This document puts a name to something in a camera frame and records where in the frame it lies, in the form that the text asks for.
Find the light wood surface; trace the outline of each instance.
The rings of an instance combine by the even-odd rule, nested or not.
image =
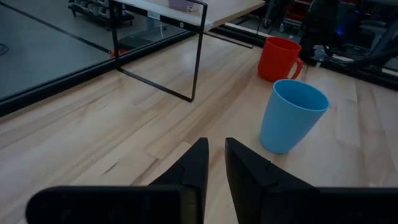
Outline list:
[[[199,26],[201,22],[203,6],[199,6],[199,10],[195,12],[184,12],[169,8],[168,0],[116,1],[196,26]],[[208,5],[205,31],[243,16],[265,4],[263,0],[203,0],[203,2]]]
[[[197,37],[124,68],[190,93]],[[224,140],[234,137],[316,186],[398,186],[398,94],[322,68],[300,78],[331,107],[288,155],[259,143],[272,84],[261,49],[204,36],[197,98],[187,103],[113,71],[0,118],[0,223],[24,223],[28,198],[53,185],[148,184],[199,137],[210,142],[206,223],[237,223]]]

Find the floor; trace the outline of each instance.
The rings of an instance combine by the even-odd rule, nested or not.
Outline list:
[[[113,49],[111,32],[105,29],[104,24],[79,13],[73,17],[67,8],[67,0],[1,2],[105,49]],[[119,39],[146,29],[146,19],[138,15],[135,17],[132,26],[126,22],[119,27]],[[109,59],[106,52],[2,5],[0,27],[3,34],[0,35],[0,44],[9,47],[6,54],[0,55],[0,99]],[[142,37],[158,41],[183,31],[179,27],[167,25],[162,33],[158,28]]]
[[[196,44],[193,37],[124,68],[187,95]],[[52,185],[147,184],[200,137],[210,142],[206,223],[237,223],[226,137],[312,185],[398,186],[397,92],[306,67],[299,79],[331,107],[277,156],[258,140],[272,90],[256,75],[260,53],[205,36],[193,103],[112,71],[0,118],[0,223],[24,223],[26,201]]]

